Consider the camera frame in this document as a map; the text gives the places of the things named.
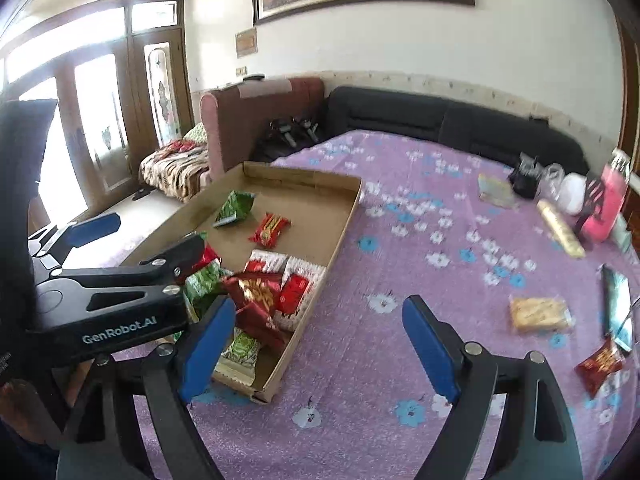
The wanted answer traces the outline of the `white round jar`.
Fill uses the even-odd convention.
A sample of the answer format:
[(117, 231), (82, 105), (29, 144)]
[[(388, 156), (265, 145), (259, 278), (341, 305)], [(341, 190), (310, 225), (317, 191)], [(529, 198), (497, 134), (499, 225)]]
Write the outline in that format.
[(560, 211), (577, 216), (584, 206), (587, 178), (581, 174), (567, 174), (561, 184), (556, 204)]

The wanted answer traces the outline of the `small wall plaque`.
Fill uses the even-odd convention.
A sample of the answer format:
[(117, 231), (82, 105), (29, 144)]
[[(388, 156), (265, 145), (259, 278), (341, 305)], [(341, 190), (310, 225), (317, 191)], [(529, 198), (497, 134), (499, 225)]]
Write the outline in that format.
[(252, 27), (235, 35), (235, 52), (237, 58), (258, 52), (257, 28)]

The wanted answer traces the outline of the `patterned blanket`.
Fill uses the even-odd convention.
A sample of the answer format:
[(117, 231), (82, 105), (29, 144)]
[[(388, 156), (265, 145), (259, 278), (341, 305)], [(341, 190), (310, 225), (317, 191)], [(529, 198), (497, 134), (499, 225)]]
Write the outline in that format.
[(138, 177), (142, 184), (185, 203), (201, 191), (201, 176), (208, 170), (207, 146), (178, 140), (146, 156)]

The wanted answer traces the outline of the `green peas snack packet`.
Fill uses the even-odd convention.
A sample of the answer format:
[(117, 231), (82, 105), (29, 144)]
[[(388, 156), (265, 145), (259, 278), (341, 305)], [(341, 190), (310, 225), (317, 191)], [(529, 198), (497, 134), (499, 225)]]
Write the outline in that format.
[(213, 223), (214, 228), (243, 221), (253, 208), (255, 194), (244, 191), (231, 191), (222, 204)]

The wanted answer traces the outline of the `red foil candy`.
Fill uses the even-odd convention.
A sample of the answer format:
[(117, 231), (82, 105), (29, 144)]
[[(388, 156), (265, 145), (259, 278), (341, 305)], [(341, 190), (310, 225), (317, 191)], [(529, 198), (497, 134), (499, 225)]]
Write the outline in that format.
[(283, 352), (288, 343), (269, 311), (259, 307), (256, 302), (236, 308), (235, 324), (248, 336), (275, 352)]

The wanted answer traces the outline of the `green white snack packet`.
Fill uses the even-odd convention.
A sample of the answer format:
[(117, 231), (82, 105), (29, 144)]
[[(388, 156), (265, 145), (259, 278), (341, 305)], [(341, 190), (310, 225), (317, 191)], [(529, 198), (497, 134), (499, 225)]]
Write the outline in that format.
[(228, 346), (221, 353), (215, 372), (244, 386), (251, 386), (256, 377), (256, 364), (262, 344), (235, 327)]

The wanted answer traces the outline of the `olive notebook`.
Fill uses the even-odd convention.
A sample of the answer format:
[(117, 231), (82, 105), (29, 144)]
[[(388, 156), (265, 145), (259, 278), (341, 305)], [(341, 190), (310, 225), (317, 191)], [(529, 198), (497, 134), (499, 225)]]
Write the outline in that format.
[(502, 209), (514, 209), (518, 200), (511, 185), (503, 180), (479, 174), (477, 176), (478, 197), (485, 203)]

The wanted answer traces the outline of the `small green snack packet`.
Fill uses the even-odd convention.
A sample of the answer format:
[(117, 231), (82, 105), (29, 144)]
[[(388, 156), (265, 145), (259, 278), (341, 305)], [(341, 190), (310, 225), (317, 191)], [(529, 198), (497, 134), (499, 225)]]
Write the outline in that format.
[(214, 260), (186, 278), (183, 296), (193, 322), (198, 322), (215, 298), (224, 293), (224, 280), (232, 274), (232, 271)]

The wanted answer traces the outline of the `white red snack sachet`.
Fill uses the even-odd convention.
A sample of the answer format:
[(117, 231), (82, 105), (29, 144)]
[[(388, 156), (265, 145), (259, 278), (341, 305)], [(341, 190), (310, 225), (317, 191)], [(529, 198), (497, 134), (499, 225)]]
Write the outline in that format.
[(288, 255), (278, 252), (254, 249), (244, 266), (245, 272), (282, 273), (288, 262)]

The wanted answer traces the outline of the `pink thermos bottle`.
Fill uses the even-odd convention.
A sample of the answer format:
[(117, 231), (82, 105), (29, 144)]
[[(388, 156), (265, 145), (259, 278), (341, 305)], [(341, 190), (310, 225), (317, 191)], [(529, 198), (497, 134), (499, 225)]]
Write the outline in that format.
[(617, 215), (623, 207), (630, 177), (630, 158), (619, 148), (612, 151), (600, 178), (605, 184), (605, 199), (601, 220), (589, 219), (582, 231), (593, 242), (604, 242), (610, 235)]

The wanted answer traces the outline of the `dark red foil snack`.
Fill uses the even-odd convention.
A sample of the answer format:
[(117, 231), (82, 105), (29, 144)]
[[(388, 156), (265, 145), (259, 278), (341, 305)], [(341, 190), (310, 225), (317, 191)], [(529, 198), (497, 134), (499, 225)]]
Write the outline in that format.
[(238, 310), (259, 309), (273, 314), (281, 291), (281, 272), (242, 271), (222, 281)]

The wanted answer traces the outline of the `beige wafer snack pack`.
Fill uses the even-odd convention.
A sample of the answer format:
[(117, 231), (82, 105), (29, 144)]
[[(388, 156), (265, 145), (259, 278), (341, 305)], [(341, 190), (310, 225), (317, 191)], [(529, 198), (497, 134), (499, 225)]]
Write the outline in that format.
[(513, 297), (509, 302), (512, 326), (519, 332), (560, 332), (574, 327), (566, 301), (559, 297)]

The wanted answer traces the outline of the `red portrait snack packet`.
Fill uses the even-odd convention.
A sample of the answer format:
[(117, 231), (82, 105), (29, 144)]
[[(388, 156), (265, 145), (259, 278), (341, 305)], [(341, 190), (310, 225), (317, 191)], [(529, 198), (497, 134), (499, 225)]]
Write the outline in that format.
[(220, 262), (220, 257), (214, 251), (214, 248), (209, 245), (209, 242), (206, 242), (204, 244), (204, 249), (203, 249), (203, 253), (201, 255), (200, 260), (198, 260), (198, 262), (194, 263), (194, 265), (192, 266), (192, 268), (190, 270), (190, 273), (194, 274), (194, 273), (198, 272), (199, 270), (202, 270), (202, 269), (206, 268), (206, 266), (208, 266), (212, 262)]

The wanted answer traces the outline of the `wooden glass door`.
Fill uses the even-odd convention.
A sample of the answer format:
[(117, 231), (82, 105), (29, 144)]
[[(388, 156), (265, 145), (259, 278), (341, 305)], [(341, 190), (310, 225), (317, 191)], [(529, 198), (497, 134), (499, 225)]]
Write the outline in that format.
[(98, 0), (1, 43), (1, 94), (55, 99), (29, 227), (131, 195), (146, 156), (194, 124), (184, 0)]

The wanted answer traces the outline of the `black phone stand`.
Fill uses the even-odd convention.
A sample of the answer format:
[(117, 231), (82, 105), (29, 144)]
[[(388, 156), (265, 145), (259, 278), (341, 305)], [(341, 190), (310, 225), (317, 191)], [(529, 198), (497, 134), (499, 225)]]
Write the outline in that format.
[(574, 227), (575, 234), (582, 234), (584, 226), (589, 219), (601, 220), (605, 199), (605, 184), (595, 174), (587, 174), (584, 201)]

